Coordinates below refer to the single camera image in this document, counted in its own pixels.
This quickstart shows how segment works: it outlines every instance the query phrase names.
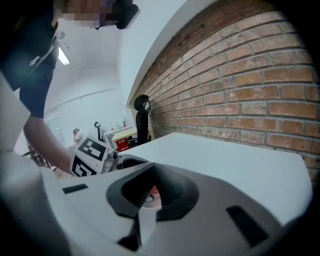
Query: brick wall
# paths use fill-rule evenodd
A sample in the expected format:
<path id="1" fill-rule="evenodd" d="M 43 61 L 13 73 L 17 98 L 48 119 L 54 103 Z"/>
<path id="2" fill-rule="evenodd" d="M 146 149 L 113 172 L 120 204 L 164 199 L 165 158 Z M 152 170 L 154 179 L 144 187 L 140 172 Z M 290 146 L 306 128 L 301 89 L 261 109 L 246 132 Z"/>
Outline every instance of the brick wall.
<path id="1" fill-rule="evenodd" d="M 270 3 L 220 0 L 169 42 L 133 99 L 150 97 L 154 139 L 180 132 L 298 153 L 316 182 L 318 82 L 303 42 Z"/>

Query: chair backrest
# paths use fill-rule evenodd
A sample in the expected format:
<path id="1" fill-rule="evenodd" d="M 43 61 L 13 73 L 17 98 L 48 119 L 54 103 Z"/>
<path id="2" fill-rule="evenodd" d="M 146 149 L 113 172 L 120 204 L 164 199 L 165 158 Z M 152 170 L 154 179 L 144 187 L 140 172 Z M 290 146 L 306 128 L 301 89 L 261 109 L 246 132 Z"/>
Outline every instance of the chair backrest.
<path id="1" fill-rule="evenodd" d="M 135 117 L 136 130 L 137 130 L 137 144 L 142 145 L 148 142 L 148 111 L 141 109 Z"/>

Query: ceiling light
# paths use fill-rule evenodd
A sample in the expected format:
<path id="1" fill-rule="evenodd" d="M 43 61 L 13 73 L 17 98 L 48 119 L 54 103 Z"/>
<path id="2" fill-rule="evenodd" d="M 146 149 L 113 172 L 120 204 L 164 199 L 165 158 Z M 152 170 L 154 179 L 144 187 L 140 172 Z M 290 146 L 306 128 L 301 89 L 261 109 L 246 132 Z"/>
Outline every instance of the ceiling light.
<path id="1" fill-rule="evenodd" d="M 66 54 L 64 53 L 64 51 L 62 50 L 60 45 L 59 45 L 59 56 L 58 56 L 58 58 L 62 62 L 63 65 L 70 64 L 70 60 L 68 59 L 68 57 L 66 56 Z"/>

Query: person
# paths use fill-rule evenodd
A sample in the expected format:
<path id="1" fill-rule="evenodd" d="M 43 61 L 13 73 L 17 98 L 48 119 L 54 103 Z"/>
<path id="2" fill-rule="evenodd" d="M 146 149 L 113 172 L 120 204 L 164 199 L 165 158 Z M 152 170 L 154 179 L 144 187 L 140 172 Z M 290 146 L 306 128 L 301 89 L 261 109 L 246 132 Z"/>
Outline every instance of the person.
<path id="1" fill-rule="evenodd" d="M 85 137 L 88 137 L 88 133 L 85 130 L 80 130 L 78 128 L 73 130 L 74 143 L 78 143 L 82 141 Z"/>
<path id="2" fill-rule="evenodd" d="M 46 97 L 59 55 L 58 20 L 63 14 L 85 21 L 96 20 L 97 14 L 100 14 L 99 19 L 103 16 L 110 21 L 118 19 L 119 13 L 114 12 L 119 8 L 111 6 L 106 10 L 100 3 L 100 0 L 12 1 L 8 4 L 14 5 L 8 10 L 13 11 L 3 22 L 1 31 L 2 35 L 9 35 L 3 42 L 5 51 L 0 55 L 1 72 L 14 91 L 20 88 L 19 98 L 30 111 L 24 135 L 38 154 L 67 173 L 70 173 L 71 154 L 56 140 L 44 121 Z M 122 12 L 127 4 L 134 6 L 132 0 L 120 3 Z"/>

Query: black strip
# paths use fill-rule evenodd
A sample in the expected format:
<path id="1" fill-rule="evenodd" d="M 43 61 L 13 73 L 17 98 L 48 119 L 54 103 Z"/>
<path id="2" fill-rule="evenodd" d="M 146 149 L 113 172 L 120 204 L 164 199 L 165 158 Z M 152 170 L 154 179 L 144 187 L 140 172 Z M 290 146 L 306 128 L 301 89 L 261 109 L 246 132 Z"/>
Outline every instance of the black strip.
<path id="1" fill-rule="evenodd" d="M 88 186 L 85 185 L 85 184 L 80 184 L 80 185 L 75 185 L 75 186 L 69 186 L 69 187 L 65 187 L 63 188 L 63 192 L 65 194 L 69 194 L 69 193 L 73 193 L 73 192 L 77 192 L 79 190 L 84 190 L 84 189 L 87 189 Z"/>
<path id="2" fill-rule="evenodd" d="M 231 206 L 226 209 L 232 220 L 242 232 L 251 247 L 260 244 L 268 235 L 240 206 Z"/>

